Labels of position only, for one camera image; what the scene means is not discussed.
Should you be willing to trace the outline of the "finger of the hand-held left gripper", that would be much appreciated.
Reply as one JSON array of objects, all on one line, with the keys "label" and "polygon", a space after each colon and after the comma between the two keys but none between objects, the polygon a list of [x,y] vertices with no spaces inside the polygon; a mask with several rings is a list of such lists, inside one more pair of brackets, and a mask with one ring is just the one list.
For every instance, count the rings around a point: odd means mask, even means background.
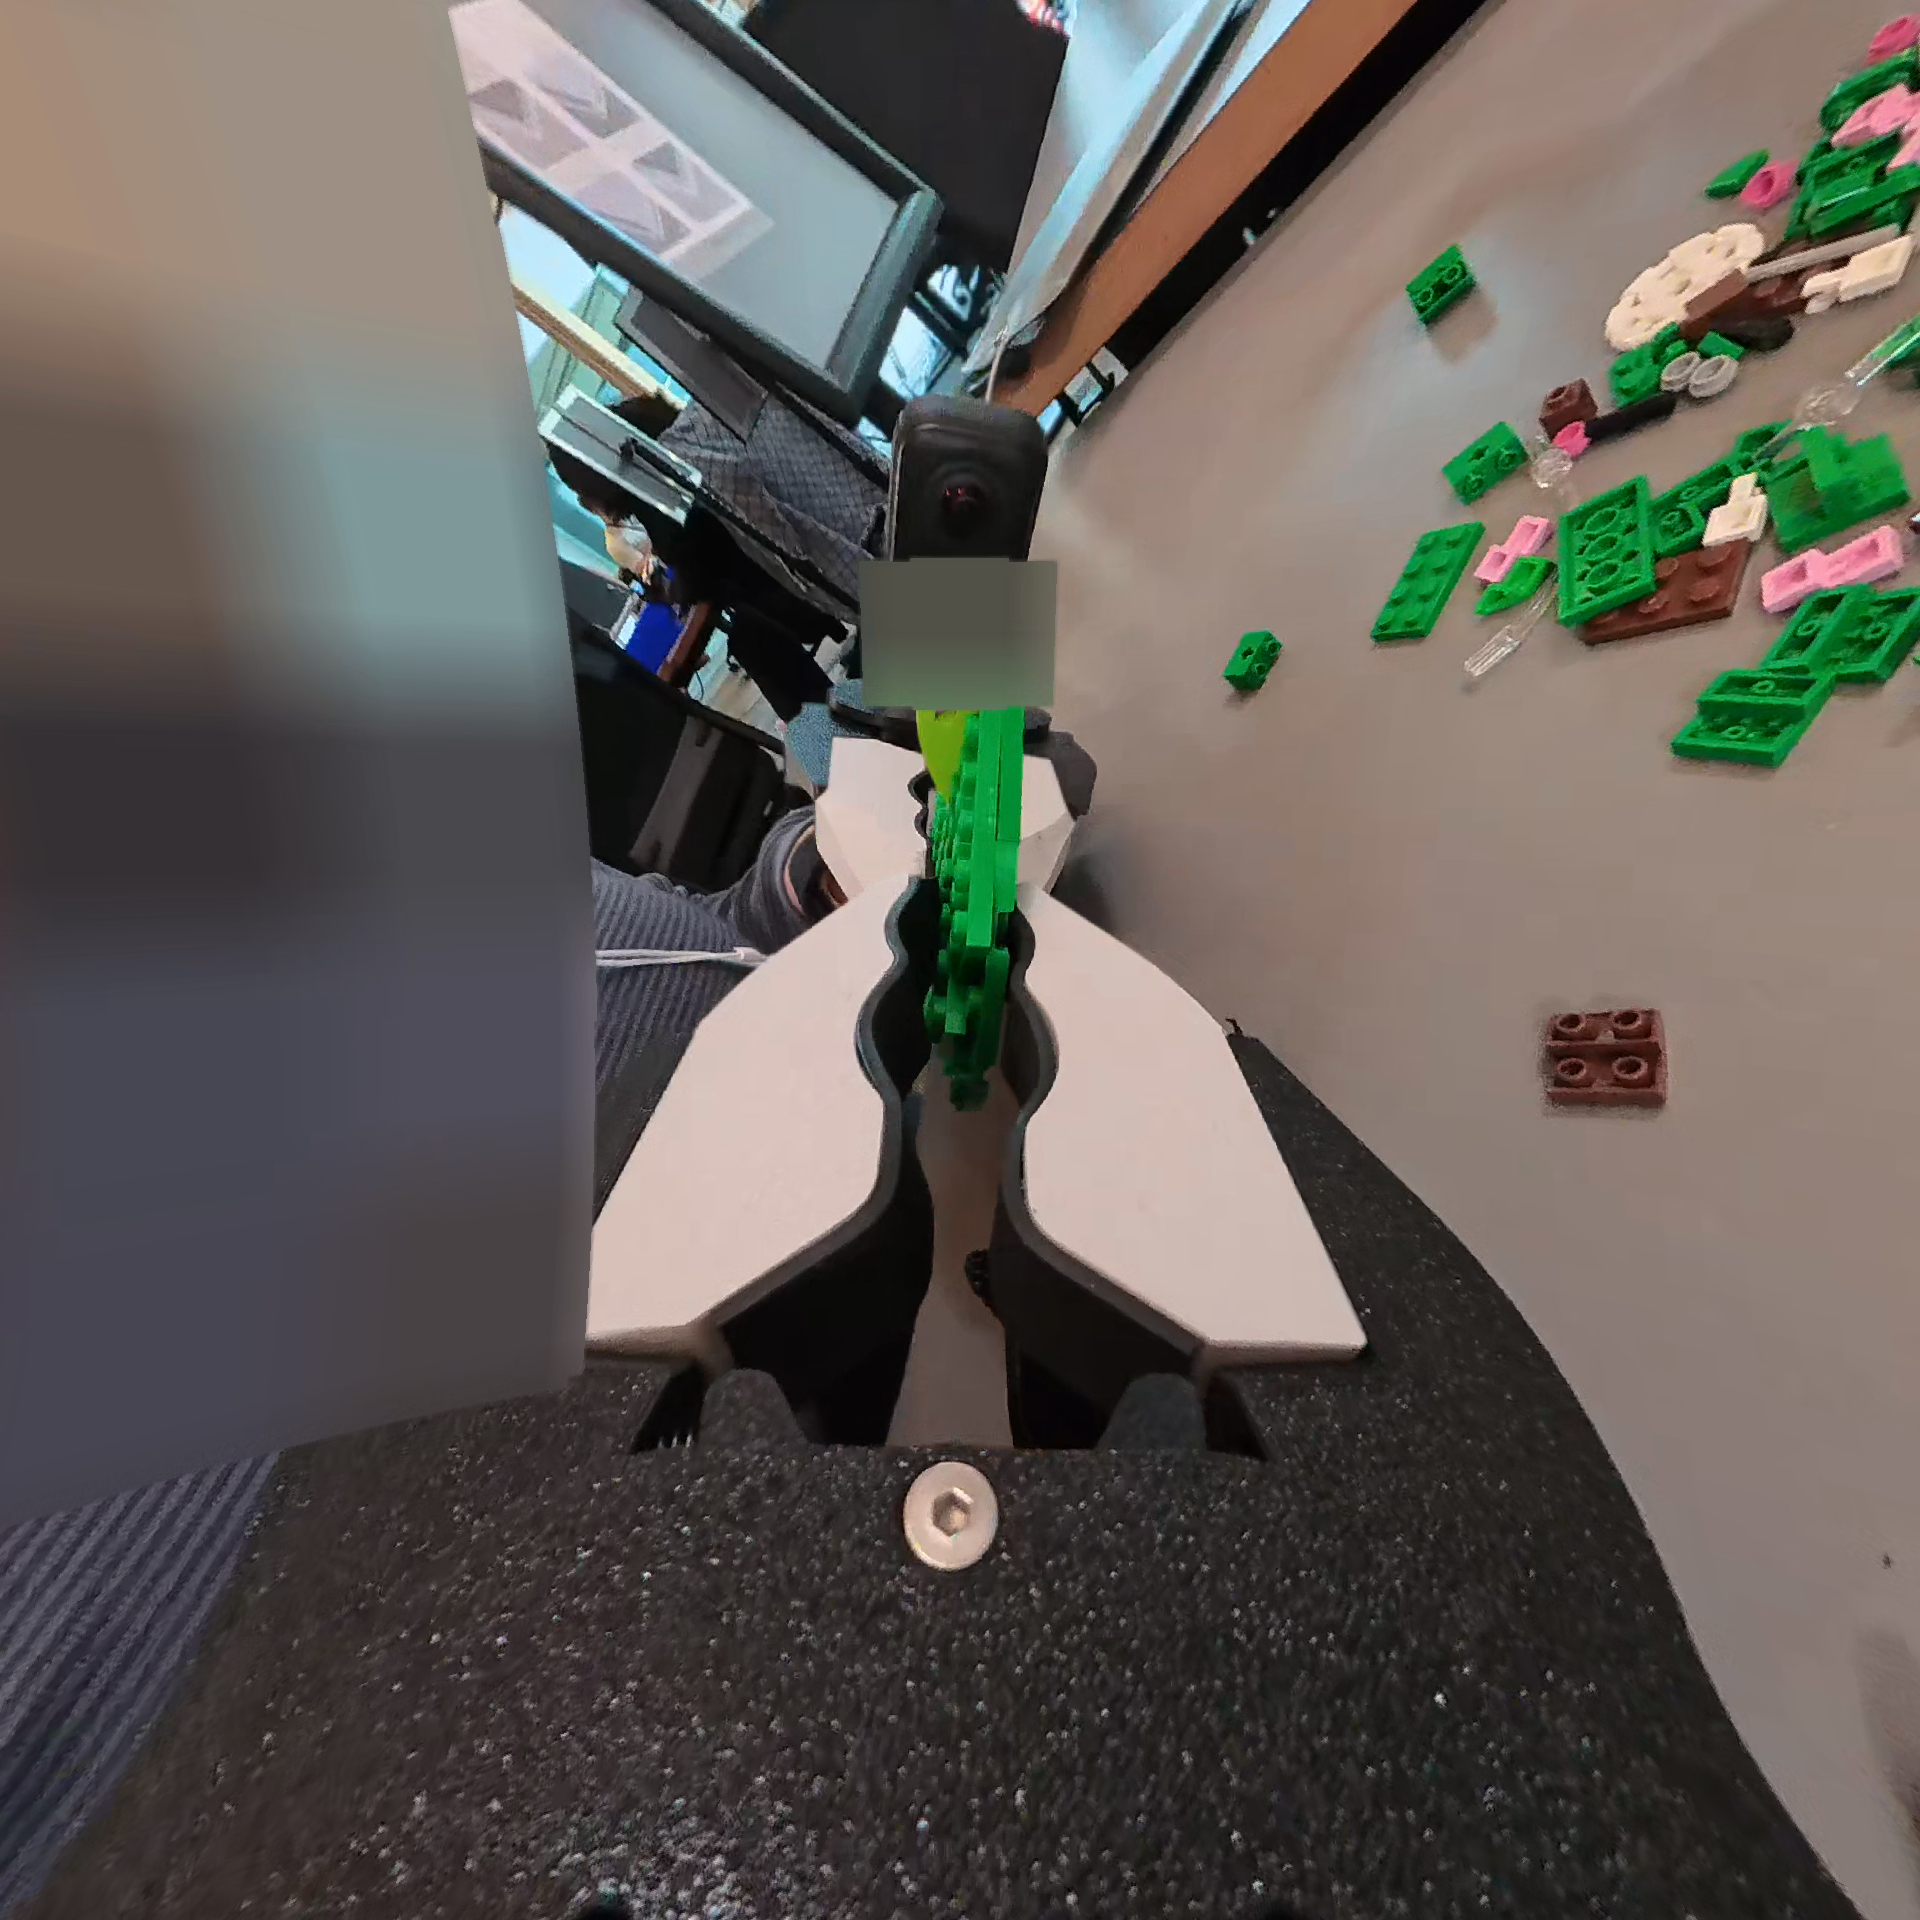
[{"label": "finger of the hand-held left gripper", "polygon": [[813,803],[813,834],[832,885],[852,900],[884,881],[927,870],[920,824],[926,774],[916,750],[876,737],[836,737]]},{"label": "finger of the hand-held left gripper", "polygon": [[1018,883],[1050,894],[1077,826],[1090,812],[1090,753],[1077,741],[1035,741],[1021,764]]}]

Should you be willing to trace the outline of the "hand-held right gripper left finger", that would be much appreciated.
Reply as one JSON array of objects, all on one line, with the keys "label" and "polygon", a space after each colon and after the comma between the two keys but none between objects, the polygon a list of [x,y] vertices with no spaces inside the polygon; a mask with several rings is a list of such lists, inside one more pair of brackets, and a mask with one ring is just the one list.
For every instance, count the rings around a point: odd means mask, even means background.
[{"label": "hand-held right gripper left finger", "polygon": [[914,1086],[940,898],[871,883],[692,1033],[592,1224],[590,1356],[774,1378],[882,1445],[933,1268]]}]

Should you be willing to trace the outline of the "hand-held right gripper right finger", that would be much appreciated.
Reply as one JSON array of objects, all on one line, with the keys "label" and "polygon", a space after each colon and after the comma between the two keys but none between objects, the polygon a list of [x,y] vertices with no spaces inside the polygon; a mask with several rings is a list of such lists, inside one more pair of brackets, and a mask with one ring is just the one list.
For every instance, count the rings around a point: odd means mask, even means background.
[{"label": "hand-held right gripper right finger", "polygon": [[1011,941],[992,1312],[1014,1445],[1088,1449],[1149,1377],[1205,1397],[1222,1372],[1365,1356],[1228,1029],[1035,885]]}]

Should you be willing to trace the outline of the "green lego baseplate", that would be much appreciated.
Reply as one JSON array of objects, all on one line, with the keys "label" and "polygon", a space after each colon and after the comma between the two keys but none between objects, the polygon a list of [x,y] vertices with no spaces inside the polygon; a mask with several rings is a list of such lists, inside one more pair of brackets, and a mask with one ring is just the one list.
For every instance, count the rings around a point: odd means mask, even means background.
[{"label": "green lego baseplate", "polygon": [[940,916],[923,1026],[959,1113],[986,1101],[999,1058],[1021,836],[1023,709],[974,713],[951,801],[933,789],[927,816]]}]

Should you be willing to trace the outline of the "person's left forearm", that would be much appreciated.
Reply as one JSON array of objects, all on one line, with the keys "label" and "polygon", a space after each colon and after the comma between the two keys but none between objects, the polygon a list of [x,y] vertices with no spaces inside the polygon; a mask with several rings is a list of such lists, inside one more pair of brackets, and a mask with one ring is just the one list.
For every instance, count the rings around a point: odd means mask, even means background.
[{"label": "person's left forearm", "polygon": [[815,806],[779,816],[730,886],[695,892],[661,873],[590,865],[596,952],[778,954],[839,905],[819,851]]}]

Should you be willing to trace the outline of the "brown lego plate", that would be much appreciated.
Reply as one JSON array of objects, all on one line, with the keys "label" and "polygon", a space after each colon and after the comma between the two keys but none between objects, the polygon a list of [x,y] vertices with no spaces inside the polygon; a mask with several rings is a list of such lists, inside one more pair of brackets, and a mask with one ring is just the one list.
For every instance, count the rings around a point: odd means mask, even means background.
[{"label": "brown lego plate", "polygon": [[1552,1016],[1541,1068],[1554,1109],[1660,1110],[1669,1092],[1663,1017],[1645,1006]]}]

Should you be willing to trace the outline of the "pile of green pink lego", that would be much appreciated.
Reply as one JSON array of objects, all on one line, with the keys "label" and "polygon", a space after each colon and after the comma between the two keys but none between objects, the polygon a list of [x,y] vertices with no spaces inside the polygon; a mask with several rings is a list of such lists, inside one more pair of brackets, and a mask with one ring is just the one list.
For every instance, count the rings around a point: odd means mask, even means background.
[{"label": "pile of green pink lego", "polygon": [[1280,224],[1190,565],[1300,645],[1596,649],[1791,593],[1906,505],[1915,5],[1490,5]]}]

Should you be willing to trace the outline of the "dark checkered cloth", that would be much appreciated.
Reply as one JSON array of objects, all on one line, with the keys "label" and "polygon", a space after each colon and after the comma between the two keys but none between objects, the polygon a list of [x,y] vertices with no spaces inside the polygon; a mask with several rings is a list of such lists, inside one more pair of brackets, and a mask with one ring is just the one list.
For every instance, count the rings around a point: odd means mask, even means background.
[{"label": "dark checkered cloth", "polygon": [[752,529],[749,544],[786,570],[800,565],[806,600],[858,611],[860,568],[882,550],[888,496],[882,460],[863,438],[771,392],[746,435],[688,400],[659,442]]}]

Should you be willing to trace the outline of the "black office chair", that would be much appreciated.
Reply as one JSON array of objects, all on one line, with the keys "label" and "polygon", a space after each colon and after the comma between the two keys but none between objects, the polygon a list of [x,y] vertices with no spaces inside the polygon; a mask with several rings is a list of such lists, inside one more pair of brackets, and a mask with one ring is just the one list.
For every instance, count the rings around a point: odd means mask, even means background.
[{"label": "black office chair", "polygon": [[740,881],[791,801],[784,747],[661,683],[566,616],[590,853],[695,894]]}]

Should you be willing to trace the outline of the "grey wood-edged table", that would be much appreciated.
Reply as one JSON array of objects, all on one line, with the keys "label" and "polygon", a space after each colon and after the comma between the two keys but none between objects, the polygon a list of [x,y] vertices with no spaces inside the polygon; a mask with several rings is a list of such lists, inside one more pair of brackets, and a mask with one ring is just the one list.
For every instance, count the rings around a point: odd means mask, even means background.
[{"label": "grey wood-edged table", "polygon": [[1478,2],[1258,5],[1175,150],[1075,269],[994,392],[1042,417],[1104,350],[1135,369],[1475,24]]}]

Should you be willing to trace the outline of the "black screen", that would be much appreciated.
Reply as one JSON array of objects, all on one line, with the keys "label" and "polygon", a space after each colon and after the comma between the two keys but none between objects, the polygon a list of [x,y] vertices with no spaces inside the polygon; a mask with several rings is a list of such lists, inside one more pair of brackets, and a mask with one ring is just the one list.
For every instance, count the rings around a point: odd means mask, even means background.
[{"label": "black screen", "polygon": [[1020,202],[1069,51],[1013,2],[763,2],[747,34],[948,202]]}]

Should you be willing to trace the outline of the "large black monitor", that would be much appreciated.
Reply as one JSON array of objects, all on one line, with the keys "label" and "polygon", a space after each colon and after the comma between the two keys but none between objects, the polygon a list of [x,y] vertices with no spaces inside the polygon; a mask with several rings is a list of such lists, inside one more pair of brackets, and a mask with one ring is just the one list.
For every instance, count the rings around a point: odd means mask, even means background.
[{"label": "large black monitor", "polygon": [[490,190],[855,426],[926,269],[938,194],[706,5],[460,2]]}]

